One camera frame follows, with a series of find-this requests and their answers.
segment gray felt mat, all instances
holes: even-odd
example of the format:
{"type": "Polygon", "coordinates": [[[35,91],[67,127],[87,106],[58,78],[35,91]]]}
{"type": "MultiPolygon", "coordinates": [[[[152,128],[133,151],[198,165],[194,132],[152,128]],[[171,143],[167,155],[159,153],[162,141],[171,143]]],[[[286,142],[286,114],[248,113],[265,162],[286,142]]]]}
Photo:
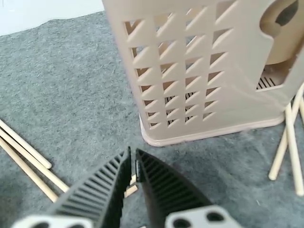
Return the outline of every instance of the gray felt mat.
{"type": "MultiPolygon", "coordinates": [[[[295,195],[289,156],[278,180],[267,179],[283,124],[163,148],[143,141],[104,13],[0,37],[0,118],[68,185],[130,145],[179,170],[244,227],[303,227],[304,199],[295,195]]],[[[299,118],[296,134],[303,152],[299,118]]],[[[50,205],[0,149],[0,227],[50,205]]],[[[126,199],[123,212],[122,228],[148,223],[141,191],[126,199]]]]}

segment wooden dowel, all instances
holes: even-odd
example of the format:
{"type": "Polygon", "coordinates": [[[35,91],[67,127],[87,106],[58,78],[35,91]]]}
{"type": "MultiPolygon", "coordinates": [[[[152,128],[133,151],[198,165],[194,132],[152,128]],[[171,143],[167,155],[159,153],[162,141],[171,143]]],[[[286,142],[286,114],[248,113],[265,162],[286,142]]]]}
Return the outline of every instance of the wooden dowel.
{"type": "Polygon", "coordinates": [[[16,132],[14,132],[9,126],[7,126],[0,119],[0,127],[7,132],[16,142],[18,142],[24,149],[26,149],[34,158],[38,160],[44,167],[50,169],[52,164],[46,160],[38,151],[36,151],[31,145],[29,145],[24,139],[22,139],[16,132]]]}
{"type": "Polygon", "coordinates": [[[16,143],[7,133],[0,129],[0,136],[16,151],[18,151],[25,159],[32,163],[43,175],[45,175],[50,181],[52,181],[57,187],[59,187],[63,192],[67,192],[69,187],[59,179],[50,170],[44,167],[40,162],[38,162],[32,155],[29,154],[22,146],[16,143]]]}
{"type": "MultiPolygon", "coordinates": [[[[293,107],[292,107],[292,123],[295,122],[296,116],[299,112],[299,107],[300,107],[300,101],[303,98],[303,91],[304,91],[304,84],[301,85],[300,89],[298,90],[297,94],[295,95],[293,107]]],[[[287,149],[287,133],[286,133],[286,128],[283,132],[279,147],[276,151],[276,156],[275,159],[272,163],[270,172],[269,172],[269,179],[272,181],[275,181],[277,179],[279,170],[281,168],[283,158],[287,149]]]]}
{"type": "Polygon", "coordinates": [[[287,128],[288,147],[291,159],[291,166],[294,176],[295,192],[298,196],[304,195],[303,175],[300,163],[298,147],[295,139],[295,127],[292,120],[291,105],[289,104],[285,110],[285,120],[287,128]]]}
{"type": "Polygon", "coordinates": [[[0,137],[0,146],[17,163],[17,165],[34,181],[34,183],[46,194],[52,202],[58,196],[50,189],[45,182],[13,151],[12,148],[0,137]]]}

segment laundry basket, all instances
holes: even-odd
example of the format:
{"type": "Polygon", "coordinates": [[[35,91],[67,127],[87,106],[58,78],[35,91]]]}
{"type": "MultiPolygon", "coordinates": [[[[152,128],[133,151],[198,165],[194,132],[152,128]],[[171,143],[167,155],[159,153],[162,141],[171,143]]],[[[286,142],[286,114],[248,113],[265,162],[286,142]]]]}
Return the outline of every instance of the laundry basket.
{"type": "Polygon", "coordinates": [[[147,143],[283,121],[304,81],[304,51],[265,70],[274,38],[260,21],[274,2],[103,0],[147,143]]]}

